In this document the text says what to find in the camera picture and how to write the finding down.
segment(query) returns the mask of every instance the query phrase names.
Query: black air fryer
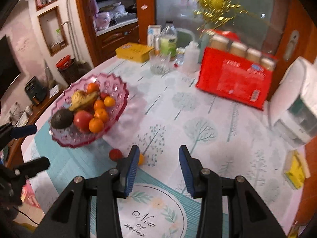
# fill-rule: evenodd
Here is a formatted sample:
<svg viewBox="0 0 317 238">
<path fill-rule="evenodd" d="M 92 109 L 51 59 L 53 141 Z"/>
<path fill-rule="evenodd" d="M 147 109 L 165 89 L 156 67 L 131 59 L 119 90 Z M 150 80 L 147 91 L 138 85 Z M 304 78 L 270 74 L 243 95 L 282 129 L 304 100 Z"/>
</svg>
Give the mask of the black air fryer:
<svg viewBox="0 0 317 238">
<path fill-rule="evenodd" d="M 25 85 L 24 89 L 34 105 L 40 104 L 47 94 L 47 88 L 43 87 L 38 78 L 35 76 Z"/>
</svg>

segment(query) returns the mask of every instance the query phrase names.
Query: plastic bottle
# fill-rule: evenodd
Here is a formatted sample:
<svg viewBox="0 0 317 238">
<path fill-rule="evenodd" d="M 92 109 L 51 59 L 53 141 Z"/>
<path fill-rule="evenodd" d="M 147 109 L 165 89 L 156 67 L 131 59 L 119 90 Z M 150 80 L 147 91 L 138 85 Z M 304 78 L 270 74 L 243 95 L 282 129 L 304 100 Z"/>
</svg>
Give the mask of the plastic bottle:
<svg viewBox="0 0 317 238">
<path fill-rule="evenodd" d="M 199 70 L 198 57 L 200 49 L 198 43 L 191 41 L 185 48 L 183 70 L 189 73 L 193 73 Z"/>
<path fill-rule="evenodd" d="M 177 31 L 173 26 L 172 21 L 167 21 L 166 26 L 160 34 L 161 53 L 168 55 L 171 53 L 171 58 L 176 56 Z"/>
</svg>

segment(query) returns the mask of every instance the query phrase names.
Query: white carton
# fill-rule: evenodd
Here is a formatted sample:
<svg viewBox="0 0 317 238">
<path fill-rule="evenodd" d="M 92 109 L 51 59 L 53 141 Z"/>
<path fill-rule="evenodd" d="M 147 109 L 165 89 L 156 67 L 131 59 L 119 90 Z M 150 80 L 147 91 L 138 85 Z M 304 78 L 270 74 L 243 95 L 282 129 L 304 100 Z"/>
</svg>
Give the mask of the white carton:
<svg viewBox="0 0 317 238">
<path fill-rule="evenodd" d="M 154 47 L 154 36 L 161 34 L 162 25 L 149 25 L 147 28 L 147 46 Z"/>
</svg>

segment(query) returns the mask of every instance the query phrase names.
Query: screw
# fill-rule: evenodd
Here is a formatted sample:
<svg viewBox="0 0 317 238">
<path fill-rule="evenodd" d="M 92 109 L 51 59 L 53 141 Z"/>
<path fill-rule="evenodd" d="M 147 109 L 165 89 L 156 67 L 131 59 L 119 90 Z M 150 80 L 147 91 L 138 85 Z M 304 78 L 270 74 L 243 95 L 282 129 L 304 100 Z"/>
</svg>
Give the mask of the screw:
<svg viewBox="0 0 317 238">
<path fill-rule="evenodd" d="M 74 182 L 75 183 L 80 183 L 82 181 L 82 176 L 76 176 L 75 178 L 74 178 Z"/>
<path fill-rule="evenodd" d="M 245 182 L 245 178 L 243 176 L 237 176 L 236 179 L 238 182 L 241 182 L 241 183 Z"/>
<path fill-rule="evenodd" d="M 109 170 L 109 173 L 110 173 L 111 176 L 116 175 L 118 173 L 118 169 L 117 168 L 111 168 Z"/>
<path fill-rule="evenodd" d="M 203 168 L 203 169 L 201 169 L 201 173 L 203 175 L 208 175 L 208 174 L 210 174 L 210 170 L 208 168 Z"/>
</svg>

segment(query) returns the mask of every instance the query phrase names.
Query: yellow tissue package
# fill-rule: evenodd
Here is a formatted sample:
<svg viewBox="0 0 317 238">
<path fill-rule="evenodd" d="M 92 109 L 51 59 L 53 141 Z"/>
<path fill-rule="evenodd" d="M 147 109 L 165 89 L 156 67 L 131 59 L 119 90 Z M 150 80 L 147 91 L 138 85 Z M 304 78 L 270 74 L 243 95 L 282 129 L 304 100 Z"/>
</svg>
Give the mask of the yellow tissue package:
<svg viewBox="0 0 317 238">
<path fill-rule="evenodd" d="M 141 44 L 126 43 L 116 49 L 116 54 L 118 58 L 143 63 L 149 60 L 149 52 L 152 49 L 153 47 Z"/>
<path fill-rule="evenodd" d="M 296 189 L 303 186 L 305 175 L 302 164 L 296 156 L 296 150 L 290 151 L 287 155 L 284 173 Z"/>
</svg>

